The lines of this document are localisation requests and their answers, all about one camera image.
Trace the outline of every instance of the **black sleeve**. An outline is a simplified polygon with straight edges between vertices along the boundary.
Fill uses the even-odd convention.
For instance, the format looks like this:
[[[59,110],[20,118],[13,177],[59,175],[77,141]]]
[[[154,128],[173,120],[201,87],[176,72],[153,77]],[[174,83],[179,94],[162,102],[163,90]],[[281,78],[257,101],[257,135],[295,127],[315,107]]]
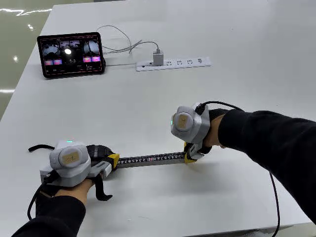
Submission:
[[[316,223],[316,122],[231,110],[218,136],[223,146],[245,152],[270,171]]]
[[[22,226],[14,237],[75,237],[85,216],[81,201],[70,196],[49,198],[36,218]]]

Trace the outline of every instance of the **tablet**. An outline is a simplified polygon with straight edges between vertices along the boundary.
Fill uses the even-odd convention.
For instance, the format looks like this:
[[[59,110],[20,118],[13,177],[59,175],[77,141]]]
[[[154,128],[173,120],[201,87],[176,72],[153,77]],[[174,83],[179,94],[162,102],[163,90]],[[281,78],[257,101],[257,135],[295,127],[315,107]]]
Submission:
[[[98,32],[39,36],[38,46],[46,78],[104,73],[105,60]]]

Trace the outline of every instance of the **beige label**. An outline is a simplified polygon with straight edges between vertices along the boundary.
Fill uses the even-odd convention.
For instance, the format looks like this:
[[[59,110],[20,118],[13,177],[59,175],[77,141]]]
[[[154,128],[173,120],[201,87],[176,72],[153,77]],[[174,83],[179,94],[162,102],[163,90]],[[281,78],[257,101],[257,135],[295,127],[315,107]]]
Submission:
[[[70,164],[79,160],[79,154],[78,152],[73,152],[68,155],[64,155],[62,158],[64,164]]]
[[[178,128],[186,128],[188,117],[186,115],[180,115],[178,120]]]

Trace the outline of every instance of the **power adapter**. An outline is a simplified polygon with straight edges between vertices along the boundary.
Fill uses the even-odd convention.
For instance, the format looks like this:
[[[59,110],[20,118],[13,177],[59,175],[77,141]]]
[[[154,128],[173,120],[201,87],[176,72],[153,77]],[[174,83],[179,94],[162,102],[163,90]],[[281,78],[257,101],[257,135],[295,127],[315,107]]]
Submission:
[[[163,65],[163,51],[157,48],[153,53],[153,65],[154,66],[162,66]]]

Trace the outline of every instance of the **white table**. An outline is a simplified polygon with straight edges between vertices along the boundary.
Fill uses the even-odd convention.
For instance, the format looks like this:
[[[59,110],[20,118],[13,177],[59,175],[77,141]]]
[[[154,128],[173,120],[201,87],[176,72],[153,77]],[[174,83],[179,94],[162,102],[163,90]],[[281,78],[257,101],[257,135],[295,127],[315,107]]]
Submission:
[[[316,120],[315,7],[296,0],[54,6],[42,35],[113,24],[133,41],[156,41],[165,58],[210,56],[213,66],[136,72],[129,65],[45,80],[36,45],[0,123],[1,236],[27,221],[39,168],[48,162],[47,150],[27,152],[34,144],[75,139],[107,145],[121,157],[180,151],[171,115],[179,105],[206,100]],[[117,38],[101,35],[103,42]],[[149,60],[152,50],[144,45],[128,60]],[[230,149],[214,149],[191,165],[117,170],[105,185],[114,197],[104,203],[89,193],[79,236],[192,236],[277,224],[268,172]],[[281,225],[310,221],[279,182],[277,191]]]

